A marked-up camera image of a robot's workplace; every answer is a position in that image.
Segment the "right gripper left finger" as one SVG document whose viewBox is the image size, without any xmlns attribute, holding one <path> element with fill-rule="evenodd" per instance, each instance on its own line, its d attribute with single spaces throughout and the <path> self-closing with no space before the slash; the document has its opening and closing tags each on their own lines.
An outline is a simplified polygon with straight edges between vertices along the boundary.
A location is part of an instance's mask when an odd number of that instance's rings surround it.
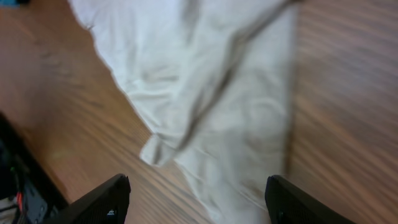
<svg viewBox="0 0 398 224">
<path fill-rule="evenodd" d="M 128 176 L 117 174 L 44 224 L 124 224 L 130 193 Z"/>
</svg>

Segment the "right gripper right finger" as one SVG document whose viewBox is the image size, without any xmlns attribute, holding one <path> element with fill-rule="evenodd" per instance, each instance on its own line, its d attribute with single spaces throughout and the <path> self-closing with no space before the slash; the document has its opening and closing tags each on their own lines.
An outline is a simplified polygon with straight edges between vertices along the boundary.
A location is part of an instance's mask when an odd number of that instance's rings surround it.
<svg viewBox="0 0 398 224">
<path fill-rule="evenodd" d="M 272 224 L 354 224 L 281 175 L 267 178 L 264 198 Z"/>
</svg>

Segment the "beige cotton shorts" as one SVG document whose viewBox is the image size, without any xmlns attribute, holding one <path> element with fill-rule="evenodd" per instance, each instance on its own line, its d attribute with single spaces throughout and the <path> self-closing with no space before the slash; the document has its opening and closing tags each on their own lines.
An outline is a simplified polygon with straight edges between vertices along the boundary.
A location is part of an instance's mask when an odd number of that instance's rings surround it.
<svg viewBox="0 0 398 224">
<path fill-rule="evenodd" d="M 141 159 L 175 162 L 215 223 L 268 223 L 285 167 L 299 3 L 70 1 L 149 128 Z"/>
</svg>

